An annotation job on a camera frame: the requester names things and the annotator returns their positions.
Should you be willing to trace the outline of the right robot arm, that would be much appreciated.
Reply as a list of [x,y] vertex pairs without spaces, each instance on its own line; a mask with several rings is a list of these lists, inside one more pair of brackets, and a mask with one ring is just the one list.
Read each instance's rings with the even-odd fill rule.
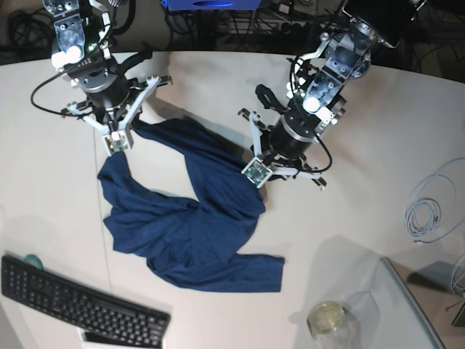
[[119,63],[110,49],[117,33],[116,19],[100,1],[44,1],[52,16],[55,40],[52,65],[86,95],[71,102],[59,115],[76,117],[97,130],[108,154],[132,148],[131,130],[142,104],[157,88],[171,83],[170,76],[129,79],[126,73],[153,56],[151,48]]

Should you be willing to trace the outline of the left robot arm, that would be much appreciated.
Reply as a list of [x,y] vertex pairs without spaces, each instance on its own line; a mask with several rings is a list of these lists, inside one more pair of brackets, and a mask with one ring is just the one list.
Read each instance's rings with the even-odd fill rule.
[[254,152],[241,172],[257,188],[277,177],[305,177],[321,189],[326,187],[322,174],[330,166],[310,166],[305,153],[313,144],[323,145],[325,131],[344,114],[346,100],[341,91],[349,80],[366,73],[377,39],[373,29],[359,20],[340,33],[322,32],[314,52],[291,61],[286,105],[265,85],[256,87],[263,107],[280,116],[275,124],[266,125],[256,112],[239,112],[249,122]]

